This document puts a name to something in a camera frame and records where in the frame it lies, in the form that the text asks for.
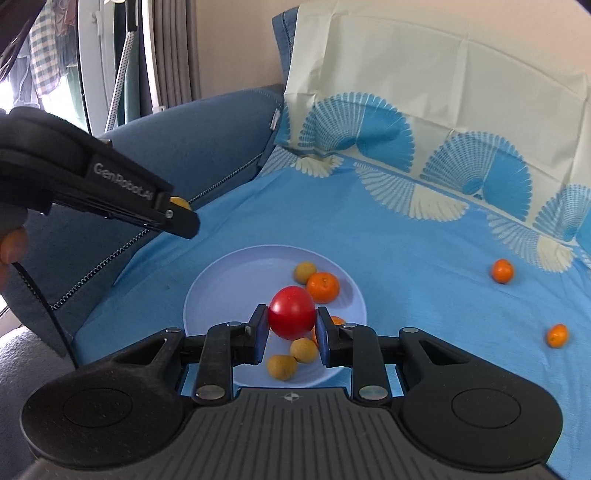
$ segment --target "red tomato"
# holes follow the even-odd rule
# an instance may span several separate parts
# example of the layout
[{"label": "red tomato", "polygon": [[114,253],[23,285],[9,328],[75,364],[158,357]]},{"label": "red tomato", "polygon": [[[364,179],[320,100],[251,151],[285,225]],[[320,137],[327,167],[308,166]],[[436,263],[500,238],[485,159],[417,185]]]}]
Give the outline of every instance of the red tomato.
[{"label": "red tomato", "polygon": [[269,327],[286,340],[306,336],[316,324],[316,305],[302,287],[282,288],[269,304]]}]

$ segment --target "metal screw head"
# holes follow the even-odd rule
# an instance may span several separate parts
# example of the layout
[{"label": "metal screw head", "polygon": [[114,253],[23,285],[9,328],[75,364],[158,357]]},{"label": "metal screw head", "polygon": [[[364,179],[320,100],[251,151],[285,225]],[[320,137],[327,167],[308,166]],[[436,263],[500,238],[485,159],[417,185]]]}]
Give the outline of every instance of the metal screw head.
[{"label": "metal screw head", "polygon": [[383,400],[388,396],[388,390],[379,385],[366,385],[359,389],[359,396],[364,400]]},{"label": "metal screw head", "polygon": [[226,391],[219,385],[204,385],[197,389],[196,394],[202,400],[219,400]]}]

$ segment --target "finger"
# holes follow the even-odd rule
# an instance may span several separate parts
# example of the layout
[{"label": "finger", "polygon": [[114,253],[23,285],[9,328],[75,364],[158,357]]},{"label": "finger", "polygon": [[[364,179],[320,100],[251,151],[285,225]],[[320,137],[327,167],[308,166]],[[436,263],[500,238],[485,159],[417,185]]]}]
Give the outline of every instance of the finger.
[{"label": "finger", "polygon": [[29,236],[23,228],[10,232],[0,244],[0,261],[4,264],[20,262],[29,248]]},{"label": "finger", "polygon": [[0,264],[0,293],[6,289],[8,284],[8,265]]}]

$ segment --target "tomato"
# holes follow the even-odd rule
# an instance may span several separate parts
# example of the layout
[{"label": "tomato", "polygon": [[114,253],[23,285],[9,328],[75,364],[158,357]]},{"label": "tomato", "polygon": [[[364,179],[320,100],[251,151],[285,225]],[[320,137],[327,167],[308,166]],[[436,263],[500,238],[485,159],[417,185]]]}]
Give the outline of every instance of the tomato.
[{"label": "tomato", "polygon": [[330,303],[339,296],[339,280],[332,273],[314,273],[308,279],[306,290],[316,303]]},{"label": "tomato", "polygon": [[564,344],[569,339],[569,330],[566,328],[566,325],[559,323],[558,325],[554,325],[548,333],[546,333],[546,342],[552,348],[560,348],[564,346]]},{"label": "tomato", "polygon": [[306,336],[316,324],[316,305],[302,287],[282,288],[269,304],[269,327],[286,340]]},{"label": "tomato", "polygon": [[515,275],[513,265],[504,258],[497,260],[491,268],[491,277],[497,283],[509,283],[513,275]]}]

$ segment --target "grey curtain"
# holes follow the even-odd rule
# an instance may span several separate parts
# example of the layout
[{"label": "grey curtain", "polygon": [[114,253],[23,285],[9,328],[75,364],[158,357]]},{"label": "grey curtain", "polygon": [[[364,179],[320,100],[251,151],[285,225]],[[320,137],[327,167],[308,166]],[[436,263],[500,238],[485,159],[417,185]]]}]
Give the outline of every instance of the grey curtain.
[{"label": "grey curtain", "polygon": [[159,105],[171,108],[201,97],[197,59],[196,12],[194,0],[145,0],[150,24],[144,23],[144,37],[152,38],[152,60]]}]

